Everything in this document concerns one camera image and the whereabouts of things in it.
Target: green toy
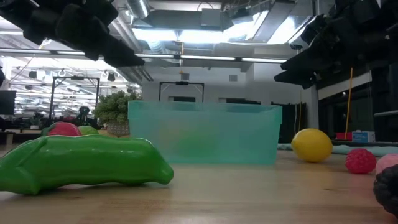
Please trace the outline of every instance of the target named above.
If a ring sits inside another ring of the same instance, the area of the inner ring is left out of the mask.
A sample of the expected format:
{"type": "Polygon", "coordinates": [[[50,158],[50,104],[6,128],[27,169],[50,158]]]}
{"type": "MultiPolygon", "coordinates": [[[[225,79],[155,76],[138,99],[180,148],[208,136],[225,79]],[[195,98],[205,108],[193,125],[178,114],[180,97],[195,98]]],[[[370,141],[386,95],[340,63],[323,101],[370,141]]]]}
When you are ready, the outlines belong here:
{"type": "Polygon", "coordinates": [[[91,126],[79,126],[79,130],[81,132],[81,135],[99,134],[97,129],[91,126]]]}
{"type": "Polygon", "coordinates": [[[168,184],[173,169],[145,139],[44,136],[0,160],[0,191],[36,195],[68,184],[168,184]]]}

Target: potted plant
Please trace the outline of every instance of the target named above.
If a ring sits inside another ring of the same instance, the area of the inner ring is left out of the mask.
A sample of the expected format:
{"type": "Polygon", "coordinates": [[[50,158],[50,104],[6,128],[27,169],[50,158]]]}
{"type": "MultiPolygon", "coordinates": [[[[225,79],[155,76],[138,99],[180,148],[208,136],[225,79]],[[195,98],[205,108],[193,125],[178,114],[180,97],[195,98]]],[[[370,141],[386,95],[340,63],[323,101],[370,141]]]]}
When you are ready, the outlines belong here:
{"type": "Polygon", "coordinates": [[[141,95],[136,91],[131,93],[119,91],[112,95],[100,96],[99,103],[93,113],[95,118],[99,118],[100,123],[106,123],[109,134],[115,136],[129,135],[128,104],[131,100],[141,99],[141,95]]]}
{"type": "Polygon", "coordinates": [[[30,128],[33,130],[39,130],[42,125],[43,115],[35,112],[33,117],[30,118],[30,128]]]}

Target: yellow lemon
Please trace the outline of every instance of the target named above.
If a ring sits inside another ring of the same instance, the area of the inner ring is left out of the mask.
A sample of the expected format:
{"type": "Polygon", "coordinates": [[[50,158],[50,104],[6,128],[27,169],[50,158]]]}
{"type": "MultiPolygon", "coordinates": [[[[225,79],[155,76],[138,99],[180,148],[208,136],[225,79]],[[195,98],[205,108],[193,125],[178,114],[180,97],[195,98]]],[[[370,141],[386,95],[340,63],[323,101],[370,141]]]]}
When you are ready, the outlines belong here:
{"type": "Polygon", "coordinates": [[[321,162],[330,156],[333,149],[330,138],[317,129],[299,131],[292,140],[294,153],[307,162],[321,162]]]}

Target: monitor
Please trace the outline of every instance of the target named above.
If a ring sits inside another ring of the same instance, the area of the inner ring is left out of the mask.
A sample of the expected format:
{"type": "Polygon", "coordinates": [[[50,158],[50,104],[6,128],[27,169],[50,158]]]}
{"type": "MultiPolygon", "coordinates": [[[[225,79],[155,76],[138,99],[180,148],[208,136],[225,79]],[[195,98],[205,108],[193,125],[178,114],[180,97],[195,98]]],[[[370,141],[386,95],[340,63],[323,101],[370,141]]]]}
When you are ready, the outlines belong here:
{"type": "Polygon", "coordinates": [[[17,91],[0,91],[0,114],[14,115],[17,91]]]}

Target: blue box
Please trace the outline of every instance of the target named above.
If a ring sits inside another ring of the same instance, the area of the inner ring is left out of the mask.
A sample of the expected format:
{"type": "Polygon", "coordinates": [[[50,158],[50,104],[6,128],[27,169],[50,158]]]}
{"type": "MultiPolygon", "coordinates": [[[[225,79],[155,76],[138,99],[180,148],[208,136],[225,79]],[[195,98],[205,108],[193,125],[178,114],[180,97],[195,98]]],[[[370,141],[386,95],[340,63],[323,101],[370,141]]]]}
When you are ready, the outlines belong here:
{"type": "Polygon", "coordinates": [[[374,142],[374,132],[373,131],[353,131],[353,142],[374,142]]]}
{"type": "Polygon", "coordinates": [[[129,123],[168,162],[273,164],[282,107],[130,101],[129,123]]]}

